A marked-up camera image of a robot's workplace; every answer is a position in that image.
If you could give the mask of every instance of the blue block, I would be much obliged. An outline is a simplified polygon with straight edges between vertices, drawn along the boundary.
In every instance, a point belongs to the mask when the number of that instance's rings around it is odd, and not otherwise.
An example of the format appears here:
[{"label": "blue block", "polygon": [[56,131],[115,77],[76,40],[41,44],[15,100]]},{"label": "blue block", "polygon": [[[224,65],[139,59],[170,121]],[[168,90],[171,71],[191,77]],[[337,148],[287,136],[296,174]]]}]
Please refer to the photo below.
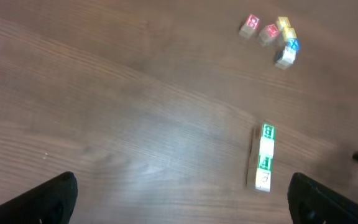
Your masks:
[{"label": "blue block", "polygon": [[299,49],[301,49],[301,45],[299,44],[298,38],[289,38],[287,41],[287,46],[291,47],[296,52],[298,52]]}]

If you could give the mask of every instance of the row of blocks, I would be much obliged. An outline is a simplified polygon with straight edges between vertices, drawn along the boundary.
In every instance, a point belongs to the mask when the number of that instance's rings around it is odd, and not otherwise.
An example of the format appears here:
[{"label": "row of blocks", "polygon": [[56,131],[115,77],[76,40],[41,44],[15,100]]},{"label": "row of blocks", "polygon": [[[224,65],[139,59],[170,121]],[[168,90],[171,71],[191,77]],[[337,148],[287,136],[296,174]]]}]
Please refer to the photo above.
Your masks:
[{"label": "row of blocks", "polygon": [[[239,35],[247,39],[251,38],[256,32],[260,19],[253,14],[249,14],[246,22],[241,27]],[[274,61],[275,65],[281,69],[287,69],[296,59],[296,54],[300,50],[295,29],[291,27],[287,17],[278,17],[276,23],[265,26],[258,36],[262,46],[269,45],[277,40],[278,45],[283,49],[277,52]]]}]

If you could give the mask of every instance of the yellow block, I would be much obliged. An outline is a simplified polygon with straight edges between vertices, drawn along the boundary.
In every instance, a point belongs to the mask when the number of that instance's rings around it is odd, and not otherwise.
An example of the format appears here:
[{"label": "yellow block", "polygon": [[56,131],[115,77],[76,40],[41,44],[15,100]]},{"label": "yellow block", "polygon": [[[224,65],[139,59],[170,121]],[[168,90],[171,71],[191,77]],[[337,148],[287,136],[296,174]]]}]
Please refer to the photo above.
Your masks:
[{"label": "yellow block", "polygon": [[291,27],[284,27],[283,30],[284,41],[286,42],[289,38],[296,38],[295,29]]},{"label": "yellow block", "polygon": [[277,19],[277,27],[279,30],[283,30],[284,27],[291,27],[290,21],[288,20],[288,17],[280,16]]}]

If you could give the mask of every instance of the wood grain surface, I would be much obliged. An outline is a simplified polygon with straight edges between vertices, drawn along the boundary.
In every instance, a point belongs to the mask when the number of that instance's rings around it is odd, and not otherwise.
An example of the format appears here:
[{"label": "wood grain surface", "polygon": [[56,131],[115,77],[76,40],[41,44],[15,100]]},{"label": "wood grain surface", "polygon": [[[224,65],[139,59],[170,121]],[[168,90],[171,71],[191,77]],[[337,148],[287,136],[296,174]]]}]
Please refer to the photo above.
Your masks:
[{"label": "wood grain surface", "polygon": [[[244,40],[288,16],[301,42]],[[244,190],[277,126],[272,190]],[[70,170],[72,223],[291,223],[303,172],[358,203],[358,0],[0,0],[0,204]]]}]

